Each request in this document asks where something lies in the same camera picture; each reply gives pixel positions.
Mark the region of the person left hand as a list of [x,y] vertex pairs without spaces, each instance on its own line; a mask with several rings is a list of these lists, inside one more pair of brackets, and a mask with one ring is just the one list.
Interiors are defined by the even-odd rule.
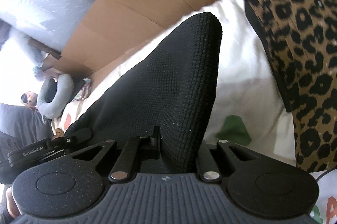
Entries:
[[7,188],[6,190],[6,207],[9,215],[13,219],[18,218],[21,215],[18,206],[13,198],[12,187]]

